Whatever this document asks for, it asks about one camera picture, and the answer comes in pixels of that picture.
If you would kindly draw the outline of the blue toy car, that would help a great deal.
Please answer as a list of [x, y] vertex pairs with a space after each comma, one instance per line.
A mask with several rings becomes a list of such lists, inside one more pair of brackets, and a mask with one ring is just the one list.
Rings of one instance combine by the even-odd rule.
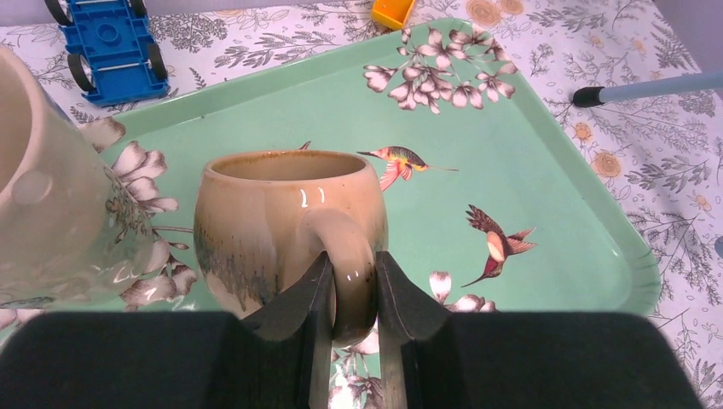
[[142, 0], [59, 1], [45, 6], [66, 38], [83, 98], [108, 107], [167, 94], [168, 72]]

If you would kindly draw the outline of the round beige glazed mug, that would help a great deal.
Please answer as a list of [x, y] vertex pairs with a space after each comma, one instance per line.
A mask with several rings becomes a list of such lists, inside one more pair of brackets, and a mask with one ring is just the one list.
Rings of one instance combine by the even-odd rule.
[[241, 319], [326, 253], [333, 343], [359, 343], [376, 320], [375, 256], [387, 247], [379, 177], [358, 155], [267, 150], [215, 158], [203, 169], [194, 212], [197, 263], [220, 306]]

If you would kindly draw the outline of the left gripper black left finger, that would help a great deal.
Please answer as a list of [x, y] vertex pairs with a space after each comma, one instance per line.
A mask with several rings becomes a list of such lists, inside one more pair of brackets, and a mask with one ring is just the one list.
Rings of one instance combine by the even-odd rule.
[[245, 319], [211, 312], [57, 312], [1, 354], [4, 408], [323, 408], [332, 264]]

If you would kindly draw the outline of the green floral bird tray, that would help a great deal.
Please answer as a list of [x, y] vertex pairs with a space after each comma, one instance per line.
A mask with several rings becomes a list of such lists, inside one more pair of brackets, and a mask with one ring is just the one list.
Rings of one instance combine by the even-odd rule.
[[32, 98], [4, 408], [695, 406], [650, 249], [491, 36], [446, 19], [108, 117]]

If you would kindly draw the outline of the light blue tripod stand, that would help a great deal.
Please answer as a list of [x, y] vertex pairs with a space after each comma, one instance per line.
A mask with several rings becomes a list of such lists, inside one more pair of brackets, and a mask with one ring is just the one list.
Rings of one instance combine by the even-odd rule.
[[575, 107], [588, 108], [610, 102], [721, 88], [722, 71], [701, 72], [620, 86], [583, 87], [572, 95], [571, 102]]

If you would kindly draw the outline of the beige seahorse print mug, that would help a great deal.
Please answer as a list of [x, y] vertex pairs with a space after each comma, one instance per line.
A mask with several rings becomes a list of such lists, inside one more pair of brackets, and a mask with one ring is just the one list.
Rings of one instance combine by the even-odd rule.
[[3, 308], [103, 300], [146, 272], [148, 218], [101, 158], [124, 133], [111, 118], [75, 125], [2, 48]]

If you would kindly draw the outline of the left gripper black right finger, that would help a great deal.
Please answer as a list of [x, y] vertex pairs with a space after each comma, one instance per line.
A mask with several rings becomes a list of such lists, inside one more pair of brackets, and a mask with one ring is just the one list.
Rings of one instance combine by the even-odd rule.
[[376, 261], [388, 408], [698, 408], [666, 339], [612, 312], [453, 313]]

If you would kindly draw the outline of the orange toy block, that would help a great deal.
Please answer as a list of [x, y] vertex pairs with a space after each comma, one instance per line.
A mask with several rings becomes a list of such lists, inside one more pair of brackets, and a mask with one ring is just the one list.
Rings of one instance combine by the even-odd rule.
[[415, 0], [374, 0], [371, 19], [391, 30], [401, 30], [415, 4]]

